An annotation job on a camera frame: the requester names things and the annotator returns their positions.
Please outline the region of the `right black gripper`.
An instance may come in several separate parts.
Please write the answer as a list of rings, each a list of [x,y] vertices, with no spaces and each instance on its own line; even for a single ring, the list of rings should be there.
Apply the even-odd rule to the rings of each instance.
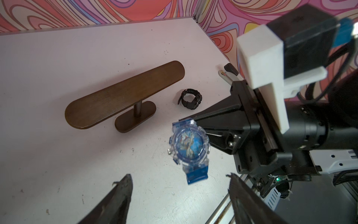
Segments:
[[[318,174],[323,167],[310,151],[326,140],[328,121],[322,111],[298,102],[286,104],[290,130],[282,134],[263,98],[236,81],[231,96],[208,109],[190,115],[204,129],[240,129],[239,133],[208,133],[209,142],[220,151],[234,155],[241,174]],[[236,174],[230,178],[229,197],[237,224],[286,224]]]

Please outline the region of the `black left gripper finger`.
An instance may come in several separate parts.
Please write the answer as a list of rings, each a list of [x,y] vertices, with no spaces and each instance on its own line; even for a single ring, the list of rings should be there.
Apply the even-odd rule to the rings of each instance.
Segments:
[[[126,174],[121,181],[81,221],[80,224],[125,224],[133,191],[133,181]]]

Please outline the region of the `black watch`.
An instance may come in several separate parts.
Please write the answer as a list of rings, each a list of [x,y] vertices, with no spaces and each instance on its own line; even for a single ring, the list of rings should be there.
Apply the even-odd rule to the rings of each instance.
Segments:
[[[182,104],[186,109],[195,110],[202,102],[202,95],[195,89],[185,89],[182,91],[178,100],[178,105]]]

